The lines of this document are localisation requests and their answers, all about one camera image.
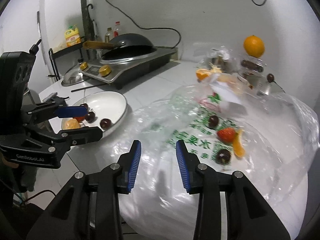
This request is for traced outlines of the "peeled mandarin half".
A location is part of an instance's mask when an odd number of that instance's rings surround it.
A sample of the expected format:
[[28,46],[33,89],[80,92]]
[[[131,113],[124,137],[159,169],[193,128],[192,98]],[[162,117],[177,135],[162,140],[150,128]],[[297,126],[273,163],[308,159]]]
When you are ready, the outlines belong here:
[[62,129],[78,129],[81,128],[81,124],[76,119],[69,119],[63,123]]

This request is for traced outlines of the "strawberry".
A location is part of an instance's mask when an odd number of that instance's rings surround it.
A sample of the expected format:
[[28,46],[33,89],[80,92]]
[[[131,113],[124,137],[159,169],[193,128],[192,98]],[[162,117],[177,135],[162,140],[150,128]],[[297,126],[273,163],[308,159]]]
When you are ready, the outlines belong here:
[[237,132],[234,128],[227,127],[217,131],[216,134],[220,141],[222,141],[225,144],[230,144],[235,139]]
[[80,116],[80,117],[74,117],[75,120],[77,120],[77,122],[83,122],[85,120],[84,116]]

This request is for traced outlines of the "dark cherry with stem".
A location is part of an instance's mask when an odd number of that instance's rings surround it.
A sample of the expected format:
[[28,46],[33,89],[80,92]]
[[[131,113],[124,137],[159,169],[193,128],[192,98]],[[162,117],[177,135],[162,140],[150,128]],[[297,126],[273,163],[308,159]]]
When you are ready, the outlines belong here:
[[85,120],[90,124],[94,122],[95,119],[96,119],[96,114],[93,111],[89,111],[85,116]]

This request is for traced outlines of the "mandarin segment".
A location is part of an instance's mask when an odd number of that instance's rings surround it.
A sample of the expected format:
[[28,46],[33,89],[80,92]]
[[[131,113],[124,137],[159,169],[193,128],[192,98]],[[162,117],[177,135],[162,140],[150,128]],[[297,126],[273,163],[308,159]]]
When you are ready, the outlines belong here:
[[232,142],[233,152],[237,158],[243,158],[246,154],[246,151],[242,145],[242,132],[242,129],[238,130]]

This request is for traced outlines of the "dark cherry back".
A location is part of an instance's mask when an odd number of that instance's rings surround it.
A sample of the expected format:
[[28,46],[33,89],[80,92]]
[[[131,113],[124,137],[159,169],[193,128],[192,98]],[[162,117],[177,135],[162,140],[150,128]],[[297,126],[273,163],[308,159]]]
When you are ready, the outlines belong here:
[[219,124],[219,117],[217,115],[211,115],[208,119],[208,127],[214,129]]

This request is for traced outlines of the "steel pot lid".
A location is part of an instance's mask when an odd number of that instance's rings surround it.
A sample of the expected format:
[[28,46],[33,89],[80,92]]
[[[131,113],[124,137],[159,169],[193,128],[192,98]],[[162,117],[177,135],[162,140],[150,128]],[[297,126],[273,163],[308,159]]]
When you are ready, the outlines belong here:
[[63,81],[61,82],[61,85],[63,87],[68,87],[68,86],[76,85],[88,80],[89,77],[85,76],[82,72],[80,72],[80,67],[86,63],[87,62],[76,64],[73,67],[71,67],[69,70],[67,70],[67,72],[63,77]]

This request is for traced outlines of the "black metal rack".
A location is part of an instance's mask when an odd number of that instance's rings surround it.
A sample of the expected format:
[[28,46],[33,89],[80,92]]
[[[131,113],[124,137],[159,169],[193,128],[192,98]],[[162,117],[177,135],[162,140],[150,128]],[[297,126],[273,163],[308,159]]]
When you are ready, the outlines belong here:
[[48,77],[52,77],[54,81],[61,80],[61,75],[57,66],[56,61],[59,59],[65,59],[66,57],[70,57],[74,52],[77,52],[80,55],[80,58],[83,57],[82,53],[82,44],[84,43],[84,37],[81,37],[81,42],[70,47],[63,48],[60,51],[53,52],[53,49],[50,48],[48,50],[49,62],[52,68],[53,74],[48,75]]

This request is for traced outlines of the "black chopstick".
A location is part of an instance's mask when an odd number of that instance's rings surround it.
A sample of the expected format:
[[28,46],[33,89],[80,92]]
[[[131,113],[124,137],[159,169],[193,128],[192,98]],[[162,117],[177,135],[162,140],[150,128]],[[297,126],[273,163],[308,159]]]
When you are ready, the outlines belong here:
[[106,86],[106,85],[108,85],[108,84],[107,84],[107,83],[100,83],[100,84],[97,84],[97,85],[91,85],[91,86],[81,87],[81,88],[77,88],[77,89],[71,90],[71,93],[75,93],[75,92],[82,91],[82,90],[86,90],[86,89],[90,89],[90,88]]

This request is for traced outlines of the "steel induction cooker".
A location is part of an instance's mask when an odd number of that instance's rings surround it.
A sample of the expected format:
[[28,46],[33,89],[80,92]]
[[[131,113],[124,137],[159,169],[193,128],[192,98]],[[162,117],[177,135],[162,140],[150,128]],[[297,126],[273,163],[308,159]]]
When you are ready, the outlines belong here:
[[113,85],[117,89],[123,88],[129,82],[149,74],[169,63],[178,50],[169,48],[155,48],[155,51],[137,57],[127,57],[106,61],[92,60],[80,72],[87,77]]

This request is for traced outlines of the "yellow detergent bottle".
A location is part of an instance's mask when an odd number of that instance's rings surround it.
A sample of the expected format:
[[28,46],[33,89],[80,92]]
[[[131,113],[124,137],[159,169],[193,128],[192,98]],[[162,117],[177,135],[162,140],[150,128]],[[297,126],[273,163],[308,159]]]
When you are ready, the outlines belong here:
[[70,26],[65,31],[65,40],[66,40],[67,47],[74,46],[74,45],[79,44],[81,42],[79,29],[76,27],[76,25]]

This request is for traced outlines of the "black umbrella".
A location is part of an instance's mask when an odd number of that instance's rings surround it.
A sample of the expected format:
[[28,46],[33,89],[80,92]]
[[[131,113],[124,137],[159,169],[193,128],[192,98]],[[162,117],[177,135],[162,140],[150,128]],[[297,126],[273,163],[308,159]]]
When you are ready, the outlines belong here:
[[97,32],[96,32],[96,23],[95,23],[95,20],[93,18],[91,18],[91,15],[90,15],[91,9],[94,9],[93,4],[89,3],[86,6],[86,9],[87,9],[87,14],[88,14],[89,32],[91,34],[92,40],[96,41],[97,37],[98,37]]

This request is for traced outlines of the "clear printed plastic bag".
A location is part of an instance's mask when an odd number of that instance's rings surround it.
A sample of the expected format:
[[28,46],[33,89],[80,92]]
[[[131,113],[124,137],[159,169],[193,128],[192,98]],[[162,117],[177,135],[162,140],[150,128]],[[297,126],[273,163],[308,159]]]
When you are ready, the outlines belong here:
[[286,201],[319,148],[319,122],[309,106],[285,93],[258,96],[240,85],[209,81],[129,114],[113,154],[124,153],[135,139],[142,155],[133,191],[120,198],[121,215],[151,238],[191,239],[198,198],[183,187],[177,141],[218,172],[241,171],[290,226],[296,214]]

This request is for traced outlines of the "dark oil bottle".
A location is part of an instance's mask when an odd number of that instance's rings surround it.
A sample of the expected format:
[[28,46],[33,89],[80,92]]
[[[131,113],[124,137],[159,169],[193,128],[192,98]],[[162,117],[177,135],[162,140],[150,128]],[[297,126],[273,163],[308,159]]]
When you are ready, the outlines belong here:
[[113,35],[113,29],[111,27],[109,27],[107,29],[107,32],[105,34],[105,42],[108,43],[110,42],[110,40],[114,38],[114,35]]

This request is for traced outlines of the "black wok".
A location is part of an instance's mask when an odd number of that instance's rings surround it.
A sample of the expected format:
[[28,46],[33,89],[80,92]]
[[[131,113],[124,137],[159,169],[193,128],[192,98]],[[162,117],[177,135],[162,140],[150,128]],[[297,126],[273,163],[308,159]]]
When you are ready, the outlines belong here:
[[109,42],[86,41],[82,47],[84,49],[107,50],[101,57],[105,61],[137,57],[156,51],[152,42],[140,34],[119,35]]

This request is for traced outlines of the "half peeled orange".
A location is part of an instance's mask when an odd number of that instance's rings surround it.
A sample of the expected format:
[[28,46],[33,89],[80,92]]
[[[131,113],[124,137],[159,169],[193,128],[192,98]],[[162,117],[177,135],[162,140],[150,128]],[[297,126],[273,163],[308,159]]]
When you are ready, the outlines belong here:
[[202,81],[213,74],[222,73],[222,69],[216,65],[210,65],[209,68],[197,68],[195,73],[196,73],[197,79],[199,81]]

